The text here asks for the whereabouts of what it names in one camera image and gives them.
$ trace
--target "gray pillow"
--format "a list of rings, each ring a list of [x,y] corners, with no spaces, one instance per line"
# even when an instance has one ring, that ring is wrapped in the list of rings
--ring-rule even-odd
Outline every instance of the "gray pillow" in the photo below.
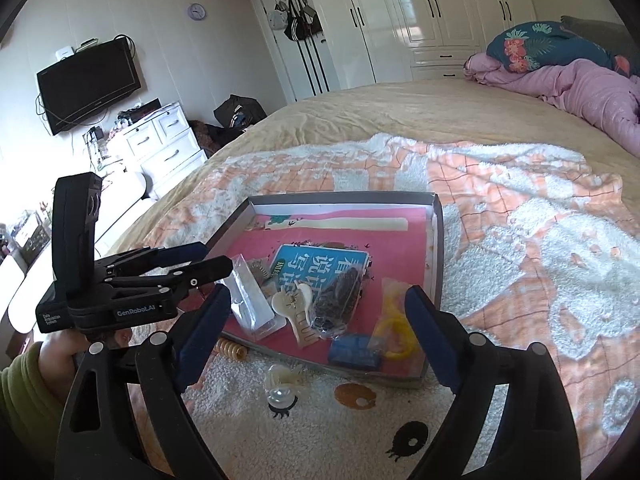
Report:
[[[620,54],[631,64],[631,73],[640,73],[640,48],[624,25],[598,20],[582,20],[573,16],[561,16],[566,28],[585,40],[593,41],[614,56]]]

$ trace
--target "black tv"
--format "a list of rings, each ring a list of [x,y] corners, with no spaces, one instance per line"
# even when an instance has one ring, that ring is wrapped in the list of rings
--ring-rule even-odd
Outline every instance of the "black tv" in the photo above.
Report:
[[[38,86],[53,135],[75,126],[140,88],[127,38],[67,57],[41,72]]]

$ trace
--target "blue gripper pad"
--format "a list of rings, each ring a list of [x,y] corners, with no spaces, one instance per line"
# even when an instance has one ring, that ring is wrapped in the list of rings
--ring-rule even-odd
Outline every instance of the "blue gripper pad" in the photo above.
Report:
[[[156,254],[156,267],[171,267],[184,262],[199,262],[209,254],[209,248],[202,242],[160,249]]]
[[[198,382],[229,314],[231,293],[220,284],[215,286],[198,310],[182,314],[193,316],[193,325],[180,348],[175,349],[177,370],[174,385],[178,391],[183,392],[187,386]]]
[[[440,312],[417,285],[404,297],[404,314],[442,386],[458,394],[462,386],[459,371],[466,330],[453,314]]]

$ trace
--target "person's hand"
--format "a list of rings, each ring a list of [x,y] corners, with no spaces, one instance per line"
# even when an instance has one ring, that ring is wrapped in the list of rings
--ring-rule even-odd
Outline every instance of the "person's hand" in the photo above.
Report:
[[[119,346],[127,346],[131,330],[118,330],[114,338]],[[62,330],[50,334],[40,348],[38,368],[49,391],[64,404],[76,376],[74,355],[89,348],[89,342],[78,330]]]

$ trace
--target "golden spring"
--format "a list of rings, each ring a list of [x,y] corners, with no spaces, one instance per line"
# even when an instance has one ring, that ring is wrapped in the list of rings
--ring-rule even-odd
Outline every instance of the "golden spring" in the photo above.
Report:
[[[229,341],[229,339],[225,339],[223,337],[218,339],[218,342],[213,349],[220,355],[233,359],[233,361],[244,361],[246,354],[249,351],[247,347],[234,343],[233,341]]]

